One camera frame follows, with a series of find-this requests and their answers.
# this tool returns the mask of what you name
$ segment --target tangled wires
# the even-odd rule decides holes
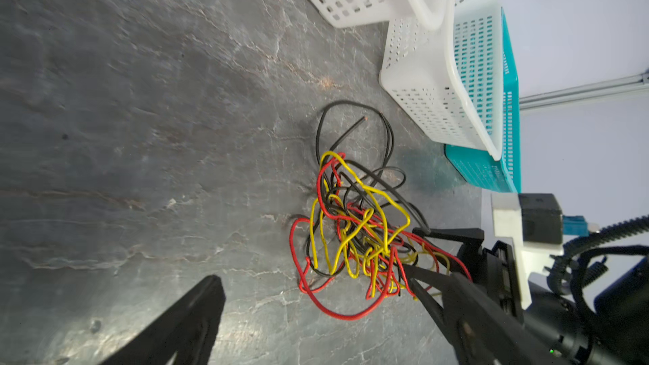
[[[347,159],[344,152],[334,151],[367,120],[367,117],[362,117],[355,122],[333,143],[327,152],[320,155],[322,123],[329,110],[343,104],[369,110],[377,114],[383,122],[387,142],[382,164],[377,169],[370,170],[356,161]],[[385,116],[375,108],[354,101],[341,100],[329,104],[323,110],[315,138],[315,154],[319,163],[319,174],[316,180],[317,198],[313,202],[310,217],[298,218],[293,223],[289,243],[293,262],[300,278],[298,282],[300,290],[306,293],[322,312],[331,317],[340,320],[358,320],[377,308],[387,296],[400,296],[402,290],[415,296],[404,275],[403,264],[417,265],[419,256],[424,254],[433,258],[434,269],[437,272],[439,272],[440,259],[447,268],[447,273],[451,266],[450,260],[454,260],[471,279],[466,266],[457,257],[435,247],[426,239],[406,231],[412,218],[425,232],[428,232],[429,227],[418,208],[401,197],[397,191],[405,183],[406,173],[396,166],[388,166],[393,150],[394,132],[392,127]],[[357,170],[362,172],[362,176],[357,174]],[[382,179],[383,173],[390,170],[398,172],[402,176],[401,182],[395,186],[390,186]],[[384,212],[384,208],[388,206],[394,207],[403,215],[405,219],[403,224],[395,226],[388,223]],[[338,242],[333,260],[324,233],[325,220],[333,222],[336,228]],[[294,244],[295,231],[302,223],[308,228],[308,237],[304,244],[306,256],[304,269],[299,263]],[[320,258],[320,262],[318,260],[317,233],[319,233],[324,260],[327,264],[324,270],[321,268],[322,258]],[[326,278],[321,286],[313,288],[307,283],[306,274],[310,269]],[[370,282],[365,298],[375,298],[369,307],[357,314],[347,315],[333,312],[323,306],[315,296],[345,270],[353,279],[358,279],[361,275],[368,277]]]

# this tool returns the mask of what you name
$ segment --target marble-textured surface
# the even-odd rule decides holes
[[[289,255],[316,118],[341,98],[385,112],[431,225],[480,222],[480,191],[378,85],[385,24],[333,29],[307,0],[0,7],[0,363],[98,363],[209,273],[228,299],[214,364],[455,362],[406,296],[321,314]],[[358,115],[332,112],[325,142]],[[343,149],[376,165],[378,127]],[[350,313],[365,287],[321,297]]]

